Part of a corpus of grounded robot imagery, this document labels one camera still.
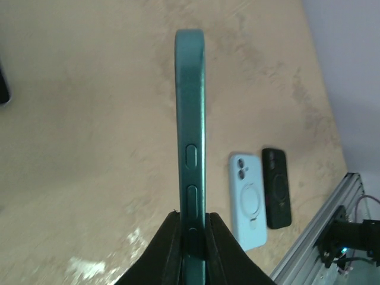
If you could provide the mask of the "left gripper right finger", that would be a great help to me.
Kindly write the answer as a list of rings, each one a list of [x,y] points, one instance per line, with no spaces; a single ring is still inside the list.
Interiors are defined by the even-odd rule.
[[[206,214],[205,242],[207,284],[275,283],[247,256],[217,213]]]

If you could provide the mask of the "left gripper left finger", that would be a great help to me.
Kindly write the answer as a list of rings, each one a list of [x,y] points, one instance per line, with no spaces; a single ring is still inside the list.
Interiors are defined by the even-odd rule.
[[[138,260],[118,280],[125,285],[179,284],[182,264],[180,214],[170,212]]]

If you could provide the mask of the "dark teal smartphone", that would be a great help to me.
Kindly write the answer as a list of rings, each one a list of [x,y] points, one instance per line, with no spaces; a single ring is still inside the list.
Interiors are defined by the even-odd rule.
[[[175,93],[184,284],[205,284],[205,39],[175,35]]]

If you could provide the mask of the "silver smartphone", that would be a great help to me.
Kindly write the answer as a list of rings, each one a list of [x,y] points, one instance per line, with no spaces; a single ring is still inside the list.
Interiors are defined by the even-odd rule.
[[[0,77],[0,105],[3,106],[10,102],[11,100],[11,92],[8,86],[8,82],[3,71],[3,67],[1,65],[0,68],[1,77]]]

